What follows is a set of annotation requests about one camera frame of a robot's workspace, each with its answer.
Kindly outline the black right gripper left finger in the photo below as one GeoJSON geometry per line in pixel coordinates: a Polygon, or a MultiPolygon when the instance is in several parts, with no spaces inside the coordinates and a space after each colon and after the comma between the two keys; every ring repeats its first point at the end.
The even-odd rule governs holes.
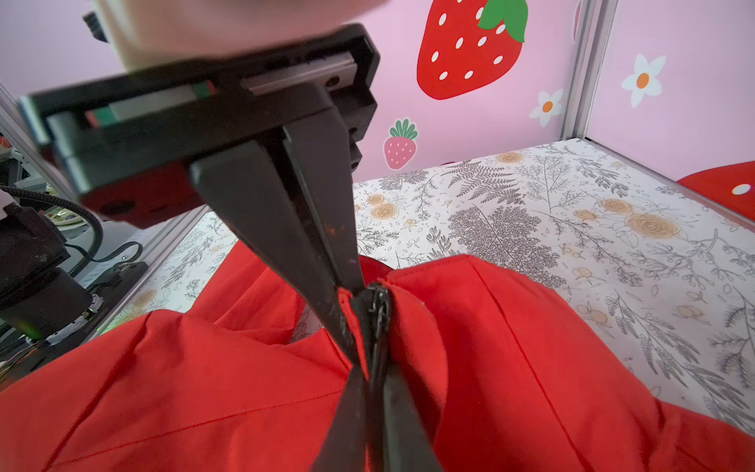
{"type": "Polygon", "coordinates": [[[334,419],[311,471],[364,472],[367,464],[368,385],[360,367],[348,376],[334,419]]]}

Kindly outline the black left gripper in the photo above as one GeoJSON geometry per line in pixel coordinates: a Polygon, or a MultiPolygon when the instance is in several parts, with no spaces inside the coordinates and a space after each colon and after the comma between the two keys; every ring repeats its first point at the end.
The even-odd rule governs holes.
{"type": "Polygon", "coordinates": [[[61,171],[84,207],[150,227],[200,206],[203,198],[305,299],[356,362],[337,291],[365,288],[350,140],[363,139],[376,112],[371,85],[380,58],[364,26],[352,24],[254,53],[184,60],[37,92],[18,106],[39,153],[61,171]],[[92,112],[120,101],[203,84],[208,96],[112,124],[90,120],[92,112]],[[284,127],[285,147],[317,238],[307,234],[267,150],[251,141],[292,121],[284,127]]]}

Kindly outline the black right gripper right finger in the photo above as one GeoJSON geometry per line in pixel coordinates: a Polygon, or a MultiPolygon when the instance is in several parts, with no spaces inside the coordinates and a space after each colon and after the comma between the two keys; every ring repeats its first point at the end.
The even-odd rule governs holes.
{"type": "Polygon", "coordinates": [[[409,387],[395,364],[389,366],[383,382],[383,466],[391,472],[442,471],[409,387]]]}

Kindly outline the red zip-up jacket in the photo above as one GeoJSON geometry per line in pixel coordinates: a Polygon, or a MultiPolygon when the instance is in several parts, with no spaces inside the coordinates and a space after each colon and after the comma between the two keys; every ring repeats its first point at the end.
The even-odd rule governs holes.
{"type": "Polygon", "coordinates": [[[656,399],[554,291],[471,256],[337,300],[356,350],[237,246],[156,311],[1,395],[5,471],[750,471],[754,441],[656,399]]]}

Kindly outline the floral grey table cloth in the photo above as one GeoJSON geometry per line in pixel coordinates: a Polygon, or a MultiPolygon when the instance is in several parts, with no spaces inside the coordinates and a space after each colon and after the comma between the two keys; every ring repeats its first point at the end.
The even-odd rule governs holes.
{"type": "Polygon", "coordinates": [[[358,248],[556,289],[655,397],[754,430],[754,228],[581,141],[354,187],[358,248]]]}

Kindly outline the right aluminium corner post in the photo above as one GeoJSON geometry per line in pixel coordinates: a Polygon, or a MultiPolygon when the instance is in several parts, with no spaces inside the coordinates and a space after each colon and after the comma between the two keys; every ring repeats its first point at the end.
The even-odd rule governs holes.
{"type": "Polygon", "coordinates": [[[585,139],[619,0],[581,2],[576,55],[560,139],[585,139]]]}

